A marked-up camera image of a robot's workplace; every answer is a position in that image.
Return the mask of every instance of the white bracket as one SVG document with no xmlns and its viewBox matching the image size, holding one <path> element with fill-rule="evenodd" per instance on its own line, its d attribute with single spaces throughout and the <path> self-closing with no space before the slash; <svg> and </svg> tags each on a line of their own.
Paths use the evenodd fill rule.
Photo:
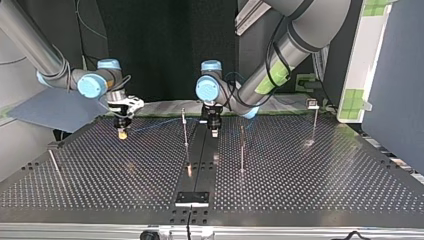
<svg viewBox="0 0 424 240">
<path fill-rule="evenodd" d="M 372 111 L 372 104 L 369 102 L 364 101 L 363 109 L 365 111 L 371 112 Z"/>
<path fill-rule="evenodd" d="M 318 110 L 319 109 L 318 101 L 315 98 L 308 98 L 306 99 L 306 107 L 308 109 Z"/>
<path fill-rule="evenodd" d="M 205 227 L 202 229 L 202 236 L 200 238 L 201 240 L 214 240 L 215 239 L 215 233 L 213 232 L 212 227 Z"/>
</svg>

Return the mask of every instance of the perforated metal table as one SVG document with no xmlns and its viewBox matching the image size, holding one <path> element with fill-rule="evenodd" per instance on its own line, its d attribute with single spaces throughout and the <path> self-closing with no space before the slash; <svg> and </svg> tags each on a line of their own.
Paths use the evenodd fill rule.
<svg viewBox="0 0 424 240">
<path fill-rule="evenodd" d="M 46 153 L 0 183 L 0 223 L 424 228 L 424 186 L 329 116 L 226 117 L 219 139 L 190 120 L 188 151 L 178 119 L 126 141 L 111 121 L 52 151 L 60 171 Z M 175 207 L 192 191 L 209 207 Z"/>
</svg>

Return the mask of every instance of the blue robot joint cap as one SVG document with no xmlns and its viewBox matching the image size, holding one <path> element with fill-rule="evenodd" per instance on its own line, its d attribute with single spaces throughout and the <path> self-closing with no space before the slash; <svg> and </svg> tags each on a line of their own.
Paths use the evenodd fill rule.
<svg viewBox="0 0 424 240">
<path fill-rule="evenodd" d="M 214 101 L 219 96 L 219 83 L 211 76 L 201 76 L 197 80 L 196 95 L 200 100 L 210 102 Z"/>
<path fill-rule="evenodd" d="M 202 62 L 202 71 L 222 71 L 221 62 L 218 60 L 208 60 Z"/>
<path fill-rule="evenodd" d="M 121 65 L 116 59 L 102 59 L 97 62 L 98 69 L 118 69 L 121 70 Z"/>
<path fill-rule="evenodd" d="M 77 88 L 86 98 L 98 98 L 106 93 L 107 82 L 102 76 L 89 73 L 81 77 Z"/>
</svg>

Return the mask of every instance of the robotic arm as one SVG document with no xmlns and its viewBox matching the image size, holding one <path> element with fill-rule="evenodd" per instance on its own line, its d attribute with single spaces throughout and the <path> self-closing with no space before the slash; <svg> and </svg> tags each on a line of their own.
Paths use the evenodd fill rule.
<svg viewBox="0 0 424 240">
<path fill-rule="evenodd" d="M 131 119 L 144 106 L 144 102 L 125 94 L 125 82 L 117 60 L 99 61 L 96 71 L 71 69 L 62 53 L 47 40 L 16 0 L 0 0 L 0 29 L 37 69 L 40 83 L 78 90 L 87 98 L 99 98 L 106 94 L 109 109 L 115 114 L 114 127 L 121 139 L 127 137 Z"/>
<path fill-rule="evenodd" d="M 204 102 L 208 127 L 216 135 L 220 127 L 217 107 L 226 107 L 245 118 L 253 118 L 265 96 L 283 85 L 289 73 L 309 54 L 328 45 L 346 19 L 351 0 L 263 0 L 288 19 L 287 33 L 273 43 L 270 71 L 259 66 L 243 86 L 230 89 L 222 79 L 221 63 L 202 63 L 196 94 Z"/>
</svg>

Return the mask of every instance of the black curtain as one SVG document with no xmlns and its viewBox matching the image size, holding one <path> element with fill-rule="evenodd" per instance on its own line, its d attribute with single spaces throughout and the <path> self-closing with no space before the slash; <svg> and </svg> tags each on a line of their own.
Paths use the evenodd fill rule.
<svg viewBox="0 0 424 240">
<path fill-rule="evenodd" d="M 98 0 L 110 57 L 132 80 L 129 94 L 145 101 L 197 99 L 203 60 L 235 71 L 236 0 Z"/>
</svg>

